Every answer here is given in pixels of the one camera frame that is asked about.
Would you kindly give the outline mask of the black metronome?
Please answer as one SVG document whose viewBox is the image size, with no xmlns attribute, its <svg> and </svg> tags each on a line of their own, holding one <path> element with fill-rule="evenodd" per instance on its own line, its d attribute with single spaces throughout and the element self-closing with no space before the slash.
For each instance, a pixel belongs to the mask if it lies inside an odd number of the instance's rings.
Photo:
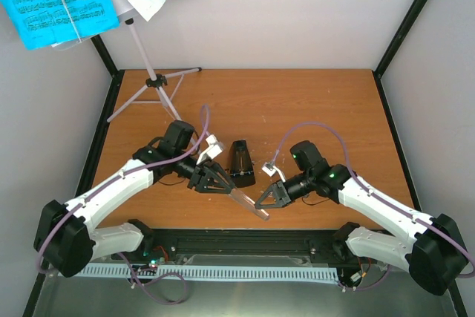
<svg viewBox="0 0 475 317">
<path fill-rule="evenodd" d="M 235 140 L 232 143 L 229 156 L 229 176 L 238 188 L 256 184 L 254 166 L 245 140 Z"/>
</svg>

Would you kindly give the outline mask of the clear plastic metronome cover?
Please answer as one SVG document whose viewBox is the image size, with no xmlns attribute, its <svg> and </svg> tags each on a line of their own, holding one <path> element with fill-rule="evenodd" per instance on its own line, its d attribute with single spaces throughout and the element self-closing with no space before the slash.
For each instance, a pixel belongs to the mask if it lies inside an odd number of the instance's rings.
<svg viewBox="0 0 475 317">
<path fill-rule="evenodd" d="M 230 193 L 228 193 L 228 196 L 230 196 L 230 198 L 233 199 L 234 202 L 240 204 L 244 209 L 259 217 L 261 220 L 269 220 L 269 213 L 264 209 L 257 209 L 255 207 L 255 202 L 253 201 L 253 199 L 247 196 L 240 189 L 233 188 Z"/>
</svg>

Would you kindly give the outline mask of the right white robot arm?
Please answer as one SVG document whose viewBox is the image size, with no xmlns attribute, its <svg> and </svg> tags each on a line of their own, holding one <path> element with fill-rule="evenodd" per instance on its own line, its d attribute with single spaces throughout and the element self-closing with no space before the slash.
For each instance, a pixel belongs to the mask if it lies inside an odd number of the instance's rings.
<svg viewBox="0 0 475 317">
<path fill-rule="evenodd" d="M 312 192 L 351 208 L 386 232 L 346 223 L 335 235 L 335 251 L 342 258 L 354 255 L 397 267 L 433 295 L 443 295 L 468 265 L 462 235 L 449 216 L 419 212 L 375 189 L 346 166 L 330 166 L 308 140 L 295 144 L 290 153 L 300 174 L 274 182 L 257 200 L 256 209 L 284 208 Z"/>
</svg>

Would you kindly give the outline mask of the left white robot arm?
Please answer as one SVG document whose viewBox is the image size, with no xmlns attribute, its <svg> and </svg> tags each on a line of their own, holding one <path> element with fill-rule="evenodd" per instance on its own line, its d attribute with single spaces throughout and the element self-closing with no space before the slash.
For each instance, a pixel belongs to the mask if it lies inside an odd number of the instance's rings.
<svg viewBox="0 0 475 317">
<path fill-rule="evenodd" d="M 154 251 L 152 231 L 139 220 L 100 228 L 99 224 L 129 198 L 175 173 L 199 193 L 228 195 L 235 188 L 230 176 L 214 158 L 222 150 L 212 135 L 205 135 L 208 148 L 198 158 L 187 151 L 194 127 L 180 120 L 165 134 L 138 149 L 115 174 L 82 195 L 59 203 L 52 200 L 40 215 L 34 249 L 63 276 L 81 272 L 90 261 L 118 252 L 138 259 Z"/>
</svg>

